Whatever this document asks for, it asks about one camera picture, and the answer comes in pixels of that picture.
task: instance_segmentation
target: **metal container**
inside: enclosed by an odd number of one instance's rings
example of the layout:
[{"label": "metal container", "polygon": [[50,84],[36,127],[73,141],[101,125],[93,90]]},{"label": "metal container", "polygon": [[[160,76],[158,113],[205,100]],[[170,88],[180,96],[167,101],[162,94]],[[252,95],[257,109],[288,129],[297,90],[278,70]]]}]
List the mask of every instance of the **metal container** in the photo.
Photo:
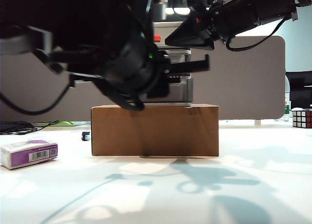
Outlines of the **metal container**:
[{"label": "metal container", "polygon": [[[191,51],[188,49],[164,49],[171,59],[171,63],[188,62],[191,60]],[[179,83],[169,85],[169,95],[164,98],[147,98],[141,96],[141,100],[152,105],[190,106],[193,101],[193,79],[191,73],[169,75],[169,78],[180,78]]]}]

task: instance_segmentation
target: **white table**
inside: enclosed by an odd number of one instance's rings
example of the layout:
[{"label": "white table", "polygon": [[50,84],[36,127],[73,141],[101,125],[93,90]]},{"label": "white table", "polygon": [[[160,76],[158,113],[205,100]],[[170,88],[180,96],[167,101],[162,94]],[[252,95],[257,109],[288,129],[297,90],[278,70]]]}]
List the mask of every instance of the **white table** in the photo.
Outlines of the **white table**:
[{"label": "white table", "polygon": [[88,127],[1,136],[58,142],[59,157],[1,167],[1,224],[312,223],[312,130],[220,122],[220,157],[92,156]]}]

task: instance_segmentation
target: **small black object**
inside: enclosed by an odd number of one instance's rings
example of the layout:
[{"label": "small black object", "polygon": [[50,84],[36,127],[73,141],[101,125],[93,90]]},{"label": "small black object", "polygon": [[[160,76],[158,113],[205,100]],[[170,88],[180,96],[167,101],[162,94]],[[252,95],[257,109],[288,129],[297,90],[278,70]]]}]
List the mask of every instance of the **small black object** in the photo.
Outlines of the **small black object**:
[{"label": "small black object", "polygon": [[90,131],[83,131],[82,133],[82,141],[88,141],[91,139]]}]

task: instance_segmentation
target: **cardboard box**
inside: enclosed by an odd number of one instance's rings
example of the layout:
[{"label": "cardboard box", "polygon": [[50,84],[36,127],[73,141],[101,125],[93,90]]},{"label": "cardboard box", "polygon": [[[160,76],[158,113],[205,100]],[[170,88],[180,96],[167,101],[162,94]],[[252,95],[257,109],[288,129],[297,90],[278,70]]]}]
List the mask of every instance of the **cardboard box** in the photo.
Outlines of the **cardboard box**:
[{"label": "cardboard box", "polygon": [[218,156],[218,106],[91,108],[93,155]]}]

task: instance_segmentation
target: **purple box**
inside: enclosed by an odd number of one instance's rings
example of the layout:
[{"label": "purple box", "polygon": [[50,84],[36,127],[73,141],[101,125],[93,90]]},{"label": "purple box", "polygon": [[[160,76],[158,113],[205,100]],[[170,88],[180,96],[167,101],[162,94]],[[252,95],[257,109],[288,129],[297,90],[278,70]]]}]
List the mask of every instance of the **purple box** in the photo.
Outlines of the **purple box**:
[{"label": "purple box", "polygon": [[8,169],[49,161],[58,156],[55,142],[31,140],[1,147],[1,163]]}]

